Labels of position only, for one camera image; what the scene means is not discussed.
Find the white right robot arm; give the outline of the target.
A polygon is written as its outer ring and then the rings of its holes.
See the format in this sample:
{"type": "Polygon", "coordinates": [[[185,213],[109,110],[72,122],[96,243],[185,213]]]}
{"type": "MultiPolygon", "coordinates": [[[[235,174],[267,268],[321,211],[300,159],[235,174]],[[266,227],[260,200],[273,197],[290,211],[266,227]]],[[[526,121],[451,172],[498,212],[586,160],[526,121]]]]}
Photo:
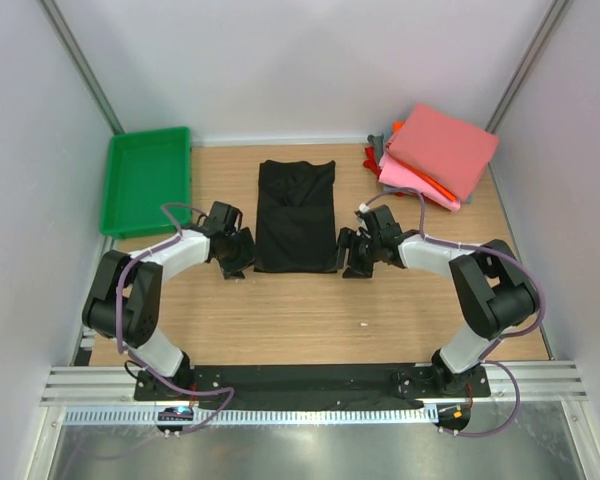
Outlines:
{"type": "Polygon", "coordinates": [[[437,393],[464,391],[509,330],[539,312],[539,291],[506,242],[453,243],[420,229],[404,231],[386,205],[360,206],[356,217],[358,229],[345,227],[337,238],[337,267],[344,278],[368,279],[382,262],[448,278],[454,285],[464,326],[432,355],[425,377],[437,393]]]}

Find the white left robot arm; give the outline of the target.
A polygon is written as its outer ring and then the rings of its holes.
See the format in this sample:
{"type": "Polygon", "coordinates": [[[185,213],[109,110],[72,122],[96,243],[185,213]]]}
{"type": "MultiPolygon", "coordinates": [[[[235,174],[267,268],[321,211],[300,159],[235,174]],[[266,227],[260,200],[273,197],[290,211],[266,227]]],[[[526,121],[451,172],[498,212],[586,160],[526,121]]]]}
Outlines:
{"type": "Polygon", "coordinates": [[[163,285],[195,266],[216,261],[226,280],[242,279],[255,263],[255,242],[240,209],[214,202],[203,212],[170,202],[162,212],[175,227],[168,239],[143,250],[106,252],[87,295],[82,323],[112,340],[169,399],[191,395],[189,356],[158,327],[163,285]]]}

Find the black t shirt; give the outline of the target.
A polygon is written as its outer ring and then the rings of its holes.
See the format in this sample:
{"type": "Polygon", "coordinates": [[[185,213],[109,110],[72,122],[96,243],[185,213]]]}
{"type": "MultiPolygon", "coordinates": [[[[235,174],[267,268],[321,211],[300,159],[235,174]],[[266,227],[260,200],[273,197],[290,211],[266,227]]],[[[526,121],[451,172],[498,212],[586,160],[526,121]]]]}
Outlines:
{"type": "Polygon", "coordinates": [[[336,271],[335,173],[334,161],[260,164],[255,271],[336,271]]]}

